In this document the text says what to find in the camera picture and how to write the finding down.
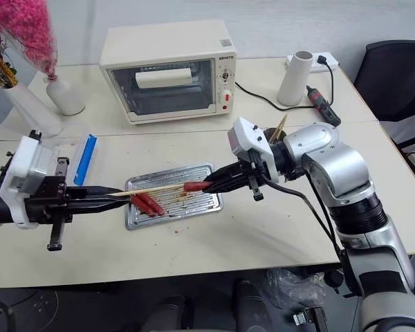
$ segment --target chair backrest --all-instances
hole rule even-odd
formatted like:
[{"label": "chair backrest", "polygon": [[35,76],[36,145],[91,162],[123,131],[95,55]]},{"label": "chair backrest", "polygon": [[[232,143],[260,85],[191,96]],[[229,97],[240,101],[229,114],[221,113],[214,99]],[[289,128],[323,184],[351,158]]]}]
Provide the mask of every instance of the chair backrest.
[{"label": "chair backrest", "polygon": [[415,115],[415,40],[367,45],[354,85],[379,120]]}]

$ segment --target rotary tool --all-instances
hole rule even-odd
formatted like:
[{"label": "rotary tool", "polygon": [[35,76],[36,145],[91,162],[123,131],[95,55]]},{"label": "rotary tool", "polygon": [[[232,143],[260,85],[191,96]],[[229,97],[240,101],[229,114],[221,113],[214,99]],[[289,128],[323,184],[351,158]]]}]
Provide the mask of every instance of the rotary tool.
[{"label": "rotary tool", "polygon": [[335,114],[331,105],[327,102],[322,94],[314,88],[311,88],[309,85],[306,85],[307,88],[307,97],[312,102],[315,109],[323,117],[324,121],[330,123],[334,127],[337,127],[341,123],[341,119]]}]

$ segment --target red sausage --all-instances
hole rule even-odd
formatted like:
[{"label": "red sausage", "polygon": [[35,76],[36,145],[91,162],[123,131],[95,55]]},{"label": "red sausage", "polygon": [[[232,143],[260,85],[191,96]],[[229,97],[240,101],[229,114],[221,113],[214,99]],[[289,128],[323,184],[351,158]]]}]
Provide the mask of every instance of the red sausage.
[{"label": "red sausage", "polygon": [[183,189],[185,192],[199,192],[207,189],[212,185],[212,182],[201,181],[201,182],[186,182]]},{"label": "red sausage", "polygon": [[131,203],[134,204],[142,212],[146,213],[148,216],[157,215],[157,212],[155,212],[152,207],[147,205],[140,197],[137,197],[137,195],[131,195]]},{"label": "red sausage", "polygon": [[164,215],[165,210],[160,206],[160,204],[155,202],[155,200],[152,197],[150,197],[150,195],[146,193],[142,193],[142,194],[137,194],[137,196],[142,201],[144,201],[147,205],[149,205],[155,212],[157,212],[159,216]]}]

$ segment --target oven label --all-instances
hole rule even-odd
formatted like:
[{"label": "oven label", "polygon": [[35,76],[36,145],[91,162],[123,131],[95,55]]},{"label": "oven label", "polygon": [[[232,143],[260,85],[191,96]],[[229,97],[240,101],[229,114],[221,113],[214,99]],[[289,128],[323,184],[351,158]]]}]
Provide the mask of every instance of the oven label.
[{"label": "oven label", "polygon": [[230,41],[230,39],[220,39],[220,44],[222,45],[222,47],[232,46],[232,42]]},{"label": "oven label", "polygon": [[229,55],[228,57],[219,57],[219,60],[229,60],[229,59],[234,59],[234,56]]}]

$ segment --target toaster oven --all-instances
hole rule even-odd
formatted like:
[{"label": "toaster oven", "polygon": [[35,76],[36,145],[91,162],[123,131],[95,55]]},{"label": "toaster oven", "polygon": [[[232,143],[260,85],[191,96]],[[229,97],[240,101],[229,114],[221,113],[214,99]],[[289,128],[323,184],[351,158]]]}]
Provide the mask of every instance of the toaster oven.
[{"label": "toaster oven", "polygon": [[224,22],[110,28],[100,69],[131,124],[229,113],[236,52]]}]

